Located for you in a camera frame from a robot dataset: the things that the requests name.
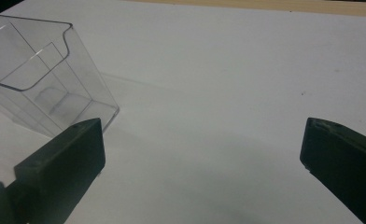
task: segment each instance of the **black object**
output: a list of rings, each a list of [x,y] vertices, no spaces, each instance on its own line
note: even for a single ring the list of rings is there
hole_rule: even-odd
[[[0,183],[0,224],[64,223],[105,166],[101,120],[77,123],[14,167]]]
[[[366,136],[324,119],[308,119],[300,160],[366,223]]]

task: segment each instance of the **tabletop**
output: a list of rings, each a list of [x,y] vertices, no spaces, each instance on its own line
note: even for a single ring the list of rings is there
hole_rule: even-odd
[[[25,0],[72,22],[120,106],[66,223],[360,223],[299,160],[309,117],[366,135],[366,18]],[[0,180],[49,139],[0,114]]]

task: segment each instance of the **clear plastic container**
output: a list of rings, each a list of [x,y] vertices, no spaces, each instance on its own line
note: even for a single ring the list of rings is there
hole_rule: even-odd
[[[52,137],[119,107],[72,24],[0,16],[0,111]]]

